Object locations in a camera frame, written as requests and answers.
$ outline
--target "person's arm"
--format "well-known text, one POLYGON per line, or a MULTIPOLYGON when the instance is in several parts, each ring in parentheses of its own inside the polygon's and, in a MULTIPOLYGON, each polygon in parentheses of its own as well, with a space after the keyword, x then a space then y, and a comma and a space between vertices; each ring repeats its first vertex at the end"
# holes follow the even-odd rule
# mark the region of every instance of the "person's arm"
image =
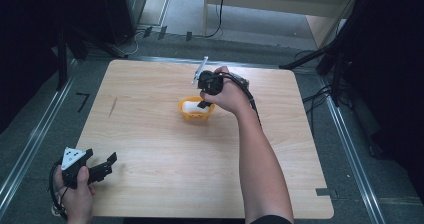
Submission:
POLYGON ((68 188, 63 184, 62 170, 60 165, 56 169, 55 183, 59 189, 60 196, 63 195, 62 203, 65 206, 66 214, 68 216, 68 224, 86 224, 91 223, 93 218, 93 195, 94 189, 87 186, 89 171, 88 168, 83 166, 78 172, 78 187, 77 189, 68 188))
MULTIPOLYGON (((228 68, 220 67, 215 72, 228 72, 228 68)), ((201 96, 205 101, 232 112, 237 118, 240 185, 246 223, 266 215, 282 216, 293 223, 293 211, 283 172, 247 96, 228 79, 224 79, 224 88, 220 94, 211 96, 201 93, 201 96)))

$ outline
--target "wooden table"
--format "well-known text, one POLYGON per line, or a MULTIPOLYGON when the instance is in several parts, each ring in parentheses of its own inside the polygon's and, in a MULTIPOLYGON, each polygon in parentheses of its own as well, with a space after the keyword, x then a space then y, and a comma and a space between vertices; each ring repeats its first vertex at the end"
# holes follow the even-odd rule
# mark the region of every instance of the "wooden table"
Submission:
MULTIPOLYGON (((115 151, 118 155, 113 173, 95 184, 95 216, 244 217, 235 117, 217 107, 206 121, 184 120, 177 108, 182 98, 199 94, 191 85, 197 67, 110 63, 77 144, 77 149, 93 148, 89 166, 115 151)), ((331 218, 330 197, 316 194, 326 183, 294 74, 242 67, 230 71, 250 80, 295 218, 331 218)))

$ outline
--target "orange bowl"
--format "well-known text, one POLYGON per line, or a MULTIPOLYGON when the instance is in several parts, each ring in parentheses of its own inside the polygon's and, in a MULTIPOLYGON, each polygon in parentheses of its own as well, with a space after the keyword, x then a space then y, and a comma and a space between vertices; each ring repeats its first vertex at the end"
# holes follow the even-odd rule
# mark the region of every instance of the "orange bowl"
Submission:
POLYGON ((212 104, 209 107, 209 110, 207 112, 185 112, 183 110, 183 105, 184 102, 201 102, 203 101, 203 99, 200 96, 193 96, 193 97, 186 97, 183 98, 180 102, 178 102, 178 109, 180 109, 181 113, 183 114, 184 118, 186 120, 189 120, 191 118, 202 118, 202 119, 207 119, 210 114, 212 113, 213 109, 215 108, 215 104, 212 104))

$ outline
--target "black cable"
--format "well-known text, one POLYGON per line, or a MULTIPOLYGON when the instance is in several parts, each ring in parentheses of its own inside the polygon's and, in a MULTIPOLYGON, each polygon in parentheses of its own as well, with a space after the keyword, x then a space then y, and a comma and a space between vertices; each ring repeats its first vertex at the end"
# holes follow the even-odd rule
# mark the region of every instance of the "black cable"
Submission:
POLYGON ((224 0, 221 0, 221 7, 219 8, 219 25, 218 28, 216 29, 216 31, 209 36, 205 36, 205 38, 210 38, 215 36, 215 34, 219 31, 219 29, 221 28, 221 23, 222 23, 222 5, 224 4, 224 0))
MULTIPOLYGON (((219 13, 218 13, 218 5, 215 5, 215 13, 216 13, 216 17, 220 18, 220 15, 219 15, 219 13)), ((221 36, 219 36, 219 37, 222 37, 222 35, 224 35, 224 31, 221 29, 221 36)))
POLYGON ((56 193, 55 193, 55 187, 54 187, 54 174, 56 171, 56 168, 62 163, 62 158, 55 162, 52 166, 52 169, 50 170, 50 176, 49 176, 49 191, 50 191, 50 196, 52 198, 53 201, 53 205, 54 208, 56 209, 55 211, 57 211, 60 216, 65 219, 65 221, 68 220, 68 215, 66 215, 65 212, 65 208, 62 206, 61 203, 58 202, 57 198, 56 198, 56 193))
POLYGON ((312 102, 311 102, 311 133, 312 133, 312 137, 314 137, 314 102, 315 102, 315 96, 314 98, 312 98, 312 102))
POLYGON ((313 51, 313 50, 300 51, 300 52, 296 53, 296 55, 294 55, 293 59, 296 61, 297 56, 299 56, 299 54, 302 54, 302 53, 305 53, 305 52, 315 52, 315 51, 313 51))
POLYGON ((65 196, 65 194, 66 194, 66 192, 68 191, 68 189, 69 189, 69 185, 65 185, 66 186, 66 189, 65 189, 65 191, 63 192, 63 194, 62 194, 62 196, 60 196, 60 205, 62 206, 62 200, 63 200, 63 197, 65 196))
POLYGON ((324 95, 323 97, 321 97, 321 99, 319 99, 319 101, 317 101, 317 102, 315 102, 315 101, 314 101, 314 103, 315 103, 315 104, 313 105, 313 107, 309 108, 309 109, 306 111, 306 114, 308 114, 309 112, 311 112, 311 110, 312 110, 313 108, 315 108, 315 107, 318 107, 318 106, 322 105, 322 103, 324 103, 325 99, 327 99, 327 97, 329 97, 329 96, 330 96, 330 93, 323 93, 323 94, 326 94, 326 95, 324 95))
POLYGON ((305 97, 305 98, 303 98, 303 99, 302 99, 303 103, 305 103, 305 102, 307 102, 307 101, 309 101, 309 100, 312 100, 312 98, 314 98, 314 97, 316 97, 316 96, 320 96, 320 95, 322 95, 322 94, 323 94, 323 93, 325 93, 325 92, 329 92, 329 91, 331 91, 331 89, 325 90, 326 88, 329 88, 329 87, 330 87, 330 85, 327 85, 327 86, 325 86, 325 87, 323 87, 323 88, 319 89, 319 91, 318 91, 316 94, 314 94, 314 95, 312 95, 312 96, 310 96, 310 97, 305 97))
POLYGON ((298 66, 303 65, 304 63, 306 63, 308 61, 311 61, 311 60, 313 60, 315 58, 318 58, 318 57, 320 57, 320 56, 322 56, 324 54, 325 55, 329 55, 328 54, 328 50, 331 50, 332 47, 333 47, 333 43, 330 43, 327 46, 324 46, 321 49, 318 49, 315 52, 313 52, 311 54, 308 54, 308 55, 300 58, 299 60, 296 60, 296 61, 294 61, 292 63, 289 63, 289 64, 279 65, 279 68, 280 69, 285 69, 285 70, 291 70, 293 68, 296 68, 298 66))
POLYGON ((247 89, 247 87, 244 86, 243 83, 241 83, 236 77, 234 77, 230 73, 227 73, 227 72, 217 72, 215 74, 217 74, 217 75, 213 75, 213 76, 210 76, 208 78, 205 78, 203 81, 214 79, 214 78, 228 78, 228 79, 232 80, 234 83, 236 83, 237 86, 239 86, 242 89, 242 91, 244 92, 244 94, 249 99, 250 106, 256 112, 256 116, 258 117, 259 124, 262 126, 261 119, 259 118, 258 109, 256 107, 255 99, 253 98, 253 95, 252 95, 252 93, 250 93, 249 89, 247 89))

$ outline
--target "person's hand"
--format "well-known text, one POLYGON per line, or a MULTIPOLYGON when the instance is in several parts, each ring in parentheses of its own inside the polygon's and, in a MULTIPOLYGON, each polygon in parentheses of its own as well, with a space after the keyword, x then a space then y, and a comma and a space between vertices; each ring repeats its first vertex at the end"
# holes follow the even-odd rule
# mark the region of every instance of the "person's hand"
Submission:
MULTIPOLYGON (((226 66, 219 67, 215 70, 215 73, 220 72, 229 73, 226 66)), ((239 113, 242 113, 246 108, 251 109, 246 94, 244 94, 244 92, 239 86, 237 86, 236 83, 228 78, 224 78, 224 87, 218 95, 212 96, 205 92, 200 92, 200 96, 206 102, 214 103, 236 116, 239 113)))
POLYGON ((91 223, 93 210, 93 195, 95 193, 92 187, 87 185, 89 178, 88 168, 83 166, 78 172, 77 189, 68 188, 63 184, 62 169, 59 165, 56 168, 55 183, 60 196, 63 196, 62 203, 65 206, 68 215, 68 223, 91 223))

